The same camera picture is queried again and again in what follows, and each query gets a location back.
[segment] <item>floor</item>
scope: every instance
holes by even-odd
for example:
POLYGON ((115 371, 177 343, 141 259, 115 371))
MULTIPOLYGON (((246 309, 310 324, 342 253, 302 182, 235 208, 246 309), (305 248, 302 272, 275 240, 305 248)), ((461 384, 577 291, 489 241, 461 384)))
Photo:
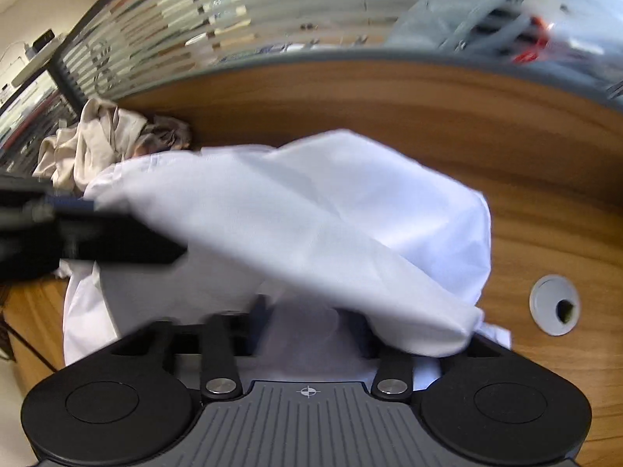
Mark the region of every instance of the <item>floor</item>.
POLYGON ((22 431, 22 394, 11 362, 0 361, 0 467, 26 467, 37 461, 22 431))

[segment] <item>red object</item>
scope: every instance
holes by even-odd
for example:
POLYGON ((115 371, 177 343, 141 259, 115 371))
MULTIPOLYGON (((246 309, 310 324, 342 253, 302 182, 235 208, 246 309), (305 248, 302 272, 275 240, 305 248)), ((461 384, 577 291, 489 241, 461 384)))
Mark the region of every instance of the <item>red object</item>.
POLYGON ((539 28, 540 36, 537 39, 537 43, 515 56, 515 58, 513 58, 513 63, 529 63, 531 61, 536 61, 549 42, 549 33, 547 33, 547 24, 545 21, 540 17, 533 16, 532 24, 539 28))

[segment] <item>black round pad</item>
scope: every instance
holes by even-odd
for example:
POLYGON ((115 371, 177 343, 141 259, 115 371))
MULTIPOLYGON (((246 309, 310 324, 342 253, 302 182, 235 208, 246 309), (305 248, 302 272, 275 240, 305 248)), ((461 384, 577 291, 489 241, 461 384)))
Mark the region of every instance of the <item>black round pad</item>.
POLYGON ((591 424, 579 389, 515 357, 460 364, 424 392, 421 415, 434 437, 460 455, 514 467, 564 458, 591 424))
POLYGON ((529 423, 547 409, 547 400, 539 390, 517 383, 484 386, 473 401, 481 413, 500 423, 529 423))
POLYGON ((63 465, 131 465, 173 444, 192 419, 186 387, 134 357, 85 359, 35 386, 22 406, 33 448, 63 465))
POLYGON ((112 423, 134 412, 138 402, 138 393, 132 386, 98 381, 72 391, 65 407, 71 416, 85 423, 112 423))

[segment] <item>crumpled fabric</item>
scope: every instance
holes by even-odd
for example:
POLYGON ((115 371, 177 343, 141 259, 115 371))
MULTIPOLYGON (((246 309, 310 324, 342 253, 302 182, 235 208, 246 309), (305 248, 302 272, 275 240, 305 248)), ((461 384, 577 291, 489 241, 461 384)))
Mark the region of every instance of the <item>crumpled fabric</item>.
POLYGON ((136 140, 132 157, 163 151, 182 151, 191 146, 191 129, 187 123, 168 116, 154 116, 136 140))
POLYGON ((484 198, 355 133, 141 157, 106 170, 85 197, 130 210, 189 251, 166 269, 102 268, 99 287, 68 291, 67 363, 148 321, 248 310, 257 293, 275 314, 257 357, 241 361, 247 381, 309 380, 310 368, 314 381, 367 379, 372 362, 335 309, 359 311, 385 343, 433 357, 462 350, 482 322, 484 198), (106 314, 83 321, 80 304, 94 310, 104 297, 106 314))
POLYGON ((131 157, 146 121, 113 102, 90 99, 77 126, 43 140, 33 175, 52 179, 55 188, 82 192, 111 164, 131 157))

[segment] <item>wooden desk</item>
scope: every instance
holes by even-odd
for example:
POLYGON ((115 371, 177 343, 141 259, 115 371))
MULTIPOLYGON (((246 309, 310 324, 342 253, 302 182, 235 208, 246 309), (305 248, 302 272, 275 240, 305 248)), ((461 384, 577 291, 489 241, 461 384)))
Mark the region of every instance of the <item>wooden desk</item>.
MULTIPOLYGON (((2 308, 4 319, 54 367, 63 361, 63 299, 67 282, 42 279, 12 286, 2 308)), ((10 335, 18 385, 25 395, 51 371, 29 349, 10 335)))
POLYGON ((493 219, 479 303, 487 321, 590 400, 581 465, 621 465, 623 114, 529 81, 399 60, 206 73, 120 104, 187 121, 198 146, 281 146, 349 128, 482 191, 493 219), (541 332, 528 306, 531 287, 552 273, 582 300, 579 324, 561 337, 541 332))

